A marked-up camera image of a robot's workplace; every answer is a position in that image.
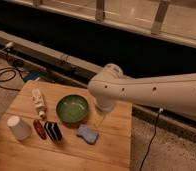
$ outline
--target black wall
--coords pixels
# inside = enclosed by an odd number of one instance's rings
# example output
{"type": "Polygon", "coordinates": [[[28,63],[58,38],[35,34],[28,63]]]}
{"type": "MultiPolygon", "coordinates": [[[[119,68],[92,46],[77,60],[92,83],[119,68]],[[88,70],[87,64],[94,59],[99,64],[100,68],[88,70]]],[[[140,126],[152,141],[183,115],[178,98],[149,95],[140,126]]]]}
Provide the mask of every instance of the black wall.
{"type": "Polygon", "coordinates": [[[125,74],[196,72],[196,49],[0,1],[0,30],[125,74]]]}

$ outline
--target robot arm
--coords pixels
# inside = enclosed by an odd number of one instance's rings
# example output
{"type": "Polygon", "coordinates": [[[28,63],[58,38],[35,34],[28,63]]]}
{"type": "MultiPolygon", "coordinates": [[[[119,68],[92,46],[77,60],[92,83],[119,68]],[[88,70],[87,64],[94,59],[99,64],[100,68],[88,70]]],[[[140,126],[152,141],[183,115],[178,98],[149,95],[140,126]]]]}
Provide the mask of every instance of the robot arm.
{"type": "Polygon", "coordinates": [[[196,118],[196,74],[131,79],[117,65],[108,64],[90,80],[88,90],[103,112],[123,100],[196,118]]]}

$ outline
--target white object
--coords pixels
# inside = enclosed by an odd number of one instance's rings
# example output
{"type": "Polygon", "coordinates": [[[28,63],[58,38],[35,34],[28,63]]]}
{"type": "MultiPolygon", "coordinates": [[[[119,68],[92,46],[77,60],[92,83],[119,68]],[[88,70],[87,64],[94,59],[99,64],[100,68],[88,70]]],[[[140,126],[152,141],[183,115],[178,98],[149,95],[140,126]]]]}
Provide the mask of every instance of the white object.
{"type": "Polygon", "coordinates": [[[6,45],[5,45],[5,48],[6,49],[10,49],[10,48],[12,48],[14,46],[14,43],[13,42],[9,42],[9,43],[7,43],[6,45]]]}
{"type": "Polygon", "coordinates": [[[33,102],[35,104],[35,108],[38,112],[38,115],[43,119],[46,117],[46,104],[44,102],[44,97],[41,91],[36,88],[32,90],[33,102]]]}
{"type": "Polygon", "coordinates": [[[11,116],[7,120],[7,126],[17,140],[24,140],[31,135],[31,127],[19,116],[11,116]]]}
{"type": "Polygon", "coordinates": [[[196,74],[132,79],[124,77],[117,65],[108,64],[90,80],[88,89],[103,112],[124,100],[196,120],[196,74]]]}

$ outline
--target paper cup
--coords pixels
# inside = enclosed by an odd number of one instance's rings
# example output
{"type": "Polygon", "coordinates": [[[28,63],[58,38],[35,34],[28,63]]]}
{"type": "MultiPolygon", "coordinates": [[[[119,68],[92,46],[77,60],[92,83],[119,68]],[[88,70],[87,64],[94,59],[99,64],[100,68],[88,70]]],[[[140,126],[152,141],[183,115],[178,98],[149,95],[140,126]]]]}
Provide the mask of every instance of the paper cup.
{"type": "Polygon", "coordinates": [[[7,126],[17,140],[24,140],[32,133],[30,125],[23,121],[19,116],[11,116],[7,120],[7,126]]]}

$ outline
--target wooden table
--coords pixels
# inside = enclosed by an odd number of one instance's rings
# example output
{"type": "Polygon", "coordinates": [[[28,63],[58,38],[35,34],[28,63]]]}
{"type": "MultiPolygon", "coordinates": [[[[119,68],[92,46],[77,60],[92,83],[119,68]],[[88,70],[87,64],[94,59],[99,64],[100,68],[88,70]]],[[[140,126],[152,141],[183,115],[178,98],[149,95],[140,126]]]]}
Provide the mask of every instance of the wooden table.
{"type": "Polygon", "coordinates": [[[76,137],[76,128],[68,128],[56,115],[57,102],[69,94],[79,94],[88,100],[87,125],[94,127],[97,115],[94,98],[86,89],[30,81],[25,84],[0,120],[0,171],[129,170],[131,104],[118,102],[99,127],[96,144],[88,145],[83,139],[76,137]],[[61,143],[53,143],[49,138],[42,140],[36,134],[32,123],[34,119],[39,119],[39,116],[32,102],[33,88],[39,88],[43,92],[48,108],[47,120],[58,123],[64,136],[61,143]],[[32,126],[31,136],[22,142],[14,138],[6,125],[7,119],[12,115],[22,117],[32,126]]]}

